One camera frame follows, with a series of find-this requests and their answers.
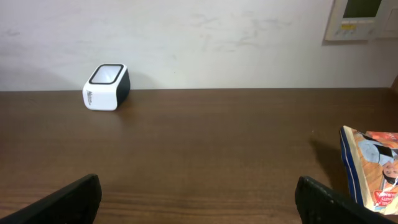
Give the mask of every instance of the wooden object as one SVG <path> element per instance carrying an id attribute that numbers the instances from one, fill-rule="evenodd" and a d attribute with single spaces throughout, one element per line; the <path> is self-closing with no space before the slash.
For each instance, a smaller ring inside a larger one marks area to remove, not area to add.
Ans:
<path id="1" fill-rule="evenodd" d="M 398 132 L 397 111 L 387 88 L 135 90 L 113 112 L 2 92 L 0 217 L 95 173 L 95 223 L 300 223 L 300 175 L 348 197 L 339 128 Z"/>

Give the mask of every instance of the yellow label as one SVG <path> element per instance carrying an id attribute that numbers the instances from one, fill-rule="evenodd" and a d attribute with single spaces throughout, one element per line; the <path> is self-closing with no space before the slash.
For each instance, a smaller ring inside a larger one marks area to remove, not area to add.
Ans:
<path id="1" fill-rule="evenodd" d="M 342 24 L 341 29 L 355 29 L 356 25 L 355 24 Z"/>

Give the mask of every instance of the snack bag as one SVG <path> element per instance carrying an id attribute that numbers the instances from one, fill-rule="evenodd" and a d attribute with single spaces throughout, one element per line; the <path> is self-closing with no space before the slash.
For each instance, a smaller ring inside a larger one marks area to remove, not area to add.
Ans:
<path id="1" fill-rule="evenodd" d="M 385 215 L 398 214 L 396 136 L 396 133 L 363 134 L 347 126 L 340 130 L 341 158 L 351 198 Z"/>

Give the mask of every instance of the small white box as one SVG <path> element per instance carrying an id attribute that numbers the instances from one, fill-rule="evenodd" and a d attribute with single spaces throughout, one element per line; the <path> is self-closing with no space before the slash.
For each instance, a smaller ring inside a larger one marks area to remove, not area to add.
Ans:
<path id="1" fill-rule="evenodd" d="M 90 110 L 115 110 L 130 92 L 127 66 L 103 64 L 97 67 L 83 87 L 83 100 Z"/>

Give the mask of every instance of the light switch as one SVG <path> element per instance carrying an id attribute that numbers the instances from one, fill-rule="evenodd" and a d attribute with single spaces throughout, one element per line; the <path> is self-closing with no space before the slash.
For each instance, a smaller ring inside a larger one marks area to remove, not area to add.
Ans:
<path id="1" fill-rule="evenodd" d="M 391 11 L 384 31 L 398 31 L 398 9 Z"/>

